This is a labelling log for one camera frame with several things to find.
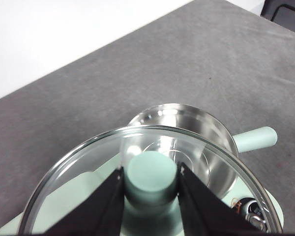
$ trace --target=mint green base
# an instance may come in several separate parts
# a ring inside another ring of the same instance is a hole
[[[33,228],[33,233],[45,232],[56,222],[62,219],[67,213],[83,202],[94,191],[94,189],[96,189],[101,184],[101,182],[119,165],[119,163],[120,156],[116,155],[104,165],[99,167],[96,171],[82,173],[48,195],[38,213],[37,220]],[[276,199],[268,191],[267,193],[276,209],[283,227],[284,216],[282,209]],[[222,199],[222,201],[226,205],[230,206],[233,198],[241,199],[244,197],[253,196],[244,182],[240,178],[237,178],[237,181],[232,187],[231,191]],[[173,211],[175,212],[174,215],[176,214],[176,217],[179,217],[180,211],[177,211],[177,202],[175,201],[173,202],[172,208],[170,208],[168,212]],[[128,203],[126,201],[125,209],[129,209],[127,205]],[[6,225],[4,225],[0,229],[0,236],[16,235],[22,215],[23,213],[19,214]],[[173,234],[179,232],[179,228],[182,229],[181,221],[178,221],[177,225],[174,225],[173,227],[177,227],[173,229]],[[178,235],[183,236],[183,231],[180,231]]]

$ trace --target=stainless steel pot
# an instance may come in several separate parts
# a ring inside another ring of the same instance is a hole
[[[176,103],[155,106],[136,115],[130,121],[129,126],[140,124],[178,127],[198,133],[238,157],[236,142],[227,128],[218,119],[198,108]],[[264,130],[255,130],[239,134],[237,135],[237,143],[240,143],[243,151],[272,146],[276,142],[273,137],[276,133],[274,130],[274,133],[271,133],[272,130],[266,133]],[[162,152],[167,152],[167,154],[171,152],[170,157],[174,161],[184,161],[187,165],[190,164],[189,167],[193,168],[194,173],[219,198],[223,198],[236,181],[235,172],[220,158],[207,152],[206,149],[203,151],[189,149],[189,147],[184,147],[183,143],[174,143],[174,141],[170,143],[169,147],[164,147],[164,140],[162,142],[161,139],[143,146],[157,151],[162,149]]]

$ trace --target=lid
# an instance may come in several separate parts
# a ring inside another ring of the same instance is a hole
[[[263,230],[282,232],[269,196],[256,177],[237,157],[196,133],[174,127],[142,125],[124,127],[93,137],[61,158],[44,176],[31,196],[19,233],[45,232],[88,198],[114,169],[123,166],[127,170],[129,165],[146,161],[149,153],[153,154],[151,160],[161,163],[161,166],[162,163],[167,163],[165,157],[174,163],[184,162],[209,189],[213,185],[214,189],[216,186],[223,189],[222,179],[213,183],[210,179],[217,179],[215,176],[219,175],[215,167],[216,160],[226,163],[236,173],[236,179],[231,188],[222,192],[217,191],[216,196],[243,216],[246,216],[246,211],[239,210],[240,200],[245,198],[255,200],[253,203],[257,203],[256,206],[245,207],[254,211],[258,209],[258,219],[262,221]],[[168,178],[172,169],[169,166]],[[148,187],[149,191],[151,188],[155,190],[152,185]],[[176,199],[169,211],[176,214],[169,235],[183,235]],[[254,212],[248,213],[246,219],[251,219],[251,223],[256,225],[257,219],[252,215]],[[127,230],[122,229],[121,233],[127,235]]]

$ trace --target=black object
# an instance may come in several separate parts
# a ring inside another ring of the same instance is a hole
[[[258,230],[226,206],[184,164],[179,170],[179,205],[186,236]]]
[[[186,236],[295,236],[266,234],[217,198],[184,164],[178,164],[178,199]],[[78,207],[37,236],[118,236],[124,208],[123,168]]]
[[[119,236],[124,208],[123,168],[108,178],[46,235]]]
[[[295,32],[295,0],[265,0],[261,15]]]

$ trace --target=gray felt surface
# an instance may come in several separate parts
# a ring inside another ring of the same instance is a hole
[[[240,158],[295,232],[295,33],[223,0],[187,4],[0,99],[0,227],[70,149],[167,102],[233,134],[276,129],[276,146]]]

